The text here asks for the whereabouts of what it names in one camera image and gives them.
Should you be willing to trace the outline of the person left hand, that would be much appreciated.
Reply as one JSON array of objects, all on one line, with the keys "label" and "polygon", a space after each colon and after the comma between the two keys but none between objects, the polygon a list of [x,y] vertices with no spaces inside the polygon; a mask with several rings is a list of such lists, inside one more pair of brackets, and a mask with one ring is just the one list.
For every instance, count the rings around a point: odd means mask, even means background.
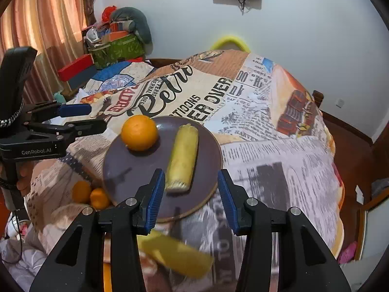
[{"label": "person left hand", "polygon": [[22,196],[26,196],[30,192],[33,170],[34,162],[25,162],[20,166],[17,189]]}]

